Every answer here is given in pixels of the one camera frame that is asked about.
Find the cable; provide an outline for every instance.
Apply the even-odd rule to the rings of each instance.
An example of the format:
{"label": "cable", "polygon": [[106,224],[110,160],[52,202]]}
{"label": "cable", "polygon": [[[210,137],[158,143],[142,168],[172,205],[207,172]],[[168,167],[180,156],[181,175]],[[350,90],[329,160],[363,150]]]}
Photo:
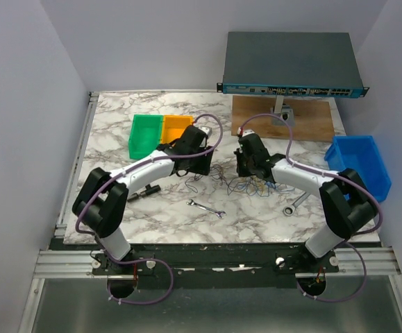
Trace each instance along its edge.
{"label": "cable", "polygon": [[311,300],[317,300],[319,302],[324,302],[324,303],[340,303],[340,302],[346,302],[347,300],[352,300],[356,296],[360,295],[362,290],[366,287],[366,283],[367,283],[367,267],[366,267],[366,263],[365,263],[364,259],[362,258],[362,255],[361,255],[360,251],[358,251],[355,246],[353,246],[352,244],[347,243],[347,242],[343,242],[343,243],[345,243],[350,248],[352,248],[355,251],[355,253],[358,255],[358,257],[360,257],[360,260],[361,260],[362,270],[363,270],[364,275],[363,275],[363,278],[362,278],[362,283],[358,287],[358,289],[350,296],[332,300],[332,299],[327,299],[327,298],[321,298],[319,296],[309,295],[308,293],[306,293],[304,291],[304,289],[301,287],[301,285],[296,281],[296,286],[298,287],[299,291],[303,294],[303,296],[305,296],[305,297],[307,297],[307,298],[309,298]]}
{"label": "cable", "polygon": [[[216,149],[216,147],[218,147],[219,143],[222,140],[222,136],[224,135],[224,129],[222,127],[222,124],[221,124],[221,121],[219,120],[219,118],[216,117],[213,114],[208,114],[208,113],[204,113],[204,114],[199,115],[198,117],[196,117],[196,119],[194,120],[193,123],[196,123],[200,118],[203,118],[203,117],[212,117],[217,122],[217,124],[219,126],[219,138],[211,148],[209,148],[208,150],[206,150],[204,152],[191,154],[191,155],[158,156],[158,157],[154,158],[153,160],[151,158],[149,158],[147,160],[143,160],[143,161],[141,161],[141,162],[139,162],[137,164],[134,164],[130,168],[127,168],[125,171],[113,176],[111,179],[109,179],[109,181],[107,181],[105,184],[103,184],[96,191],[96,193],[94,193],[94,195],[91,197],[91,199],[89,199],[89,201],[87,202],[85,207],[82,209],[82,212],[77,217],[77,221],[76,221],[76,225],[75,225],[76,231],[78,233],[81,233],[81,234],[90,234],[90,235],[94,236],[95,239],[96,239],[96,242],[99,245],[101,245],[101,243],[98,241],[97,236],[95,235],[95,233],[93,233],[92,231],[80,229],[80,224],[81,224],[82,218],[85,216],[85,214],[87,213],[87,211],[89,210],[89,208],[93,204],[93,202],[96,200],[96,198],[101,193],[103,193],[103,191],[105,191],[105,189],[108,186],[110,186],[111,183],[115,182],[117,179],[119,179],[121,177],[124,177],[127,173],[130,173],[131,171],[134,171],[137,168],[143,167],[144,165],[147,165],[148,163],[153,163],[154,161],[167,160],[167,159],[175,160],[175,159],[184,159],[184,158],[195,158],[195,157],[201,157],[201,156],[204,156],[204,155],[207,155],[207,154],[213,152]],[[166,262],[164,262],[163,260],[160,260],[160,259],[138,259],[138,260],[132,260],[132,261],[129,261],[129,262],[122,262],[120,260],[116,260],[115,258],[111,257],[111,255],[110,255],[110,253],[108,251],[105,251],[105,252],[106,252],[107,256],[109,256],[111,261],[116,263],[116,264],[119,264],[119,265],[131,265],[131,264],[138,264],[140,262],[155,261],[155,262],[159,262],[162,265],[164,265],[167,268],[167,270],[169,271],[169,274],[170,274],[170,285],[169,285],[168,290],[165,292],[165,294],[163,296],[160,296],[159,298],[156,298],[155,300],[149,300],[149,301],[145,301],[145,302],[136,302],[136,301],[132,301],[132,300],[118,299],[118,298],[114,298],[113,296],[110,296],[110,297],[114,298],[115,300],[117,300],[118,302],[126,303],[126,304],[132,304],[132,305],[151,305],[151,304],[155,304],[157,302],[160,302],[161,300],[164,300],[171,293],[171,290],[173,289],[173,284],[174,284],[174,276],[173,276],[173,272],[171,271],[171,267]],[[110,285],[108,285],[108,292],[111,295]]]}
{"label": "cable", "polygon": [[376,231],[377,229],[379,229],[379,227],[383,224],[383,210],[381,209],[380,204],[378,203],[378,201],[374,198],[374,196],[372,196],[369,191],[367,191],[364,187],[356,184],[355,182],[346,179],[340,175],[334,174],[334,173],[328,173],[328,172],[320,172],[317,171],[309,166],[306,166],[304,164],[299,164],[296,163],[295,161],[290,159],[290,148],[292,147],[292,143],[293,143],[293,132],[292,132],[292,128],[289,126],[289,124],[282,119],[281,117],[276,116],[275,114],[271,114],[271,113],[261,113],[261,114],[256,114],[250,118],[248,118],[242,125],[241,125],[241,132],[240,134],[242,135],[242,132],[244,131],[244,126],[247,125],[247,123],[255,118],[258,117],[273,117],[276,118],[277,120],[280,120],[283,122],[284,125],[287,126],[288,130],[289,130],[289,144],[287,145],[287,150],[285,152],[285,159],[289,162],[289,164],[291,164],[294,168],[298,168],[304,171],[308,171],[311,173],[314,173],[315,175],[319,175],[319,176],[326,176],[326,177],[332,177],[332,178],[336,178],[338,180],[341,180],[343,182],[345,182],[346,184],[349,184],[353,187],[355,187],[357,190],[361,191],[363,194],[365,194],[367,196],[367,198],[369,198],[369,200],[375,205],[376,209],[378,210],[378,222],[376,223],[376,225],[368,230],[365,231],[359,231],[356,232],[355,235],[358,234],[369,234],[370,232]]}

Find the table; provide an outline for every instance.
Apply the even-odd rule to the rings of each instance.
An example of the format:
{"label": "table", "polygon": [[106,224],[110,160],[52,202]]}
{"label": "table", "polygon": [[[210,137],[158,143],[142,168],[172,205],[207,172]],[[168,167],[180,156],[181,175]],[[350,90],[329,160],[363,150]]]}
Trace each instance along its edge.
{"label": "table", "polygon": [[[106,171],[124,167],[132,162],[128,156],[128,136],[134,114],[201,113],[217,115],[224,126],[224,138],[215,151],[212,164],[220,164],[228,180],[236,176],[235,156],[237,137],[231,135],[231,96],[214,92],[106,92],[101,93],[92,120],[86,147],[82,148],[81,168],[77,170],[72,192],[66,206],[67,223],[65,244],[91,244],[93,238],[74,230],[76,217],[71,206],[88,173],[96,167]],[[345,135],[338,109],[333,98],[328,101],[336,135]],[[210,144],[218,138],[217,124],[212,119],[200,121],[213,128]],[[287,140],[262,139],[271,154],[284,153]],[[327,169],[324,154],[329,143],[298,142],[292,146],[295,160]],[[162,190],[148,198],[128,203],[121,224],[122,232],[131,243],[250,243],[302,242],[325,223],[321,201],[310,196],[294,213],[287,217],[283,208],[301,195],[298,189],[280,193],[272,191],[260,197],[242,193],[228,195],[227,186],[210,176],[190,183],[197,193],[184,182],[190,177],[167,177],[154,183]],[[218,219],[186,204],[192,198],[198,203],[226,211]],[[373,221],[366,226],[370,228]],[[379,241],[371,233],[353,238],[354,241]]]}

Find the combination wrench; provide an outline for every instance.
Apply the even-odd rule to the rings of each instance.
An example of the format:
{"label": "combination wrench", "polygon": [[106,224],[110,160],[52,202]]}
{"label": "combination wrench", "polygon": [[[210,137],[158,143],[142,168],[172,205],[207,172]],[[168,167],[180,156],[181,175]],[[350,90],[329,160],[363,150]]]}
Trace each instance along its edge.
{"label": "combination wrench", "polygon": [[202,210],[205,210],[209,213],[212,213],[214,215],[216,215],[217,217],[219,217],[220,219],[223,219],[224,217],[222,215],[226,215],[226,213],[223,210],[214,210],[212,208],[206,207],[204,205],[200,205],[198,203],[195,203],[192,199],[190,199],[189,201],[187,201],[187,205],[190,206],[195,206],[198,208],[201,208]]}

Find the gray wall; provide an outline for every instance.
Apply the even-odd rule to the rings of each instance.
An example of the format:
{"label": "gray wall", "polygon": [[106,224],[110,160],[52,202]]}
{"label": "gray wall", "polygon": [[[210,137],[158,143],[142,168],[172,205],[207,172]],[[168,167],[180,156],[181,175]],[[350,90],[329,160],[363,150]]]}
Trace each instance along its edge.
{"label": "gray wall", "polygon": [[52,235],[87,93],[38,0],[0,0],[0,332]]}
{"label": "gray wall", "polygon": [[382,204],[381,237],[392,244],[402,270],[402,1],[389,0],[358,52],[364,99],[348,101],[342,118],[349,134],[372,134],[392,179]]}
{"label": "gray wall", "polygon": [[386,0],[41,0],[91,90],[216,89],[229,31],[347,31]]}

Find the white marble surface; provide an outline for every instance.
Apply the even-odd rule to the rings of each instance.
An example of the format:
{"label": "white marble surface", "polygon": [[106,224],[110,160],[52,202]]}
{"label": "white marble surface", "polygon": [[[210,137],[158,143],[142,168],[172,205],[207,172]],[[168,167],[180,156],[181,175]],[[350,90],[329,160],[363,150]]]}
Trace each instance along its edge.
{"label": "white marble surface", "polygon": [[[334,99],[321,99],[330,103],[337,135],[345,135]],[[76,217],[71,205],[76,194],[96,168],[109,171],[130,164],[128,158],[128,136],[134,114],[190,114],[217,115],[224,126],[224,138],[213,155],[212,164],[223,166],[225,176],[235,174],[237,137],[231,136],[231,96],[218,93],[175,93],[175,92],[107,92],[99,97],[92,122],[90,137],[85,149],[82,168],[78,176],[77,190],[71,194],[65,220],[66,244],[92,243],[87,235],[76,233]],[[212,119],[202,120],[211,126],[218,136],[217,125]],[[287,140],[262,139],[271,154],[284,153]],[[302,163],[327,168],[324,154],[330,144],[295,141],[291,155]],[[320,200],[310,196],[291,217],[283,215],[283,208],[290,204],[301,191],[287,193],[273,191],[269,197],[249,196],[246,193],[227,194],[226,185],[211,177],[203,177],[192,183],[198,193],[190,191],[184,180],[189,177],[168,177],[156,182],[162,188],[158,194],[127,204],[122,232],[133,243],[221,243],[221,242],[290,242],[305,241],[323,223],[324,213]],[[186,205],[187,199],[225,210],[224,219]],[[355,237],[354,241],[378,241],[376,233]]]}

